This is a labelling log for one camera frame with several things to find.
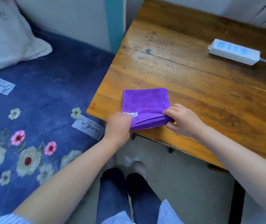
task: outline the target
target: left hand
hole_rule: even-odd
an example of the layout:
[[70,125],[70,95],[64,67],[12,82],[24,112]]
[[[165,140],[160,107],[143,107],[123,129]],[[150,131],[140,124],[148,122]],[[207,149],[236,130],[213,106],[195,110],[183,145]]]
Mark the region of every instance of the left hand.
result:
[[108,118],[105,129],[105,140],[115,143],[117,149],[122,147],[130,137],[130,127],[132,115],[125,113],[115,113]]

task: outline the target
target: striped shirt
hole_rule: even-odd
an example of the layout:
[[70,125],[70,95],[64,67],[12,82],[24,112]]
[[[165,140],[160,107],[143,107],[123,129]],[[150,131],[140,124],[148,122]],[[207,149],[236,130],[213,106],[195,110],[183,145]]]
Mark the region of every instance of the striped shirt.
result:
[[[9,214],[0,217],[0,224],[31,224],[28,220],[16,215]],[[125,211],[122,211],[108,219],[102,224],[134,224]],[[183,224],[167,200],[160,206],[157,224]]]

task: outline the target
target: bed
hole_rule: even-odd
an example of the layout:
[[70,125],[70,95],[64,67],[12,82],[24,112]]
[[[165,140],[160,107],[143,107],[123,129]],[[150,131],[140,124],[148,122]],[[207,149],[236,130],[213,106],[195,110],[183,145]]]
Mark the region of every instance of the bed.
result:
[[80,112],[99,123],[85,111],[114,54],[49,32],[35,36],[53,52],[0,70],[16,85],[0,93],[0,216],[98,142],[72,124]]

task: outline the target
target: blue jeans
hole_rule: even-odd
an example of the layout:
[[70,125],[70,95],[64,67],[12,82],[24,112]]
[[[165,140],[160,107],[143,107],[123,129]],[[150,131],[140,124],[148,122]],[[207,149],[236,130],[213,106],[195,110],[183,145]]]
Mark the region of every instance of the blue jeans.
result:
[[118,168],[105,171],[101,177],[96,224],[122,211],[126,211],[131,218],[128,194],[131,197],[134,222],[157,224],[161,200],[140,174],[132,173],[125,179]]

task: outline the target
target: power strip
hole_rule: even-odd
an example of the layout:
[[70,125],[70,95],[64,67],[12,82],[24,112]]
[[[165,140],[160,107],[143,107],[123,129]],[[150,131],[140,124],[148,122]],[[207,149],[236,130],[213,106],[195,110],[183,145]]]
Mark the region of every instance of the power strip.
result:
[[243,64],[254,65],[260,60],[260,51],[244,46],[236,45],[227,41],[215,39],[208,46],[209,53],[238,61]]

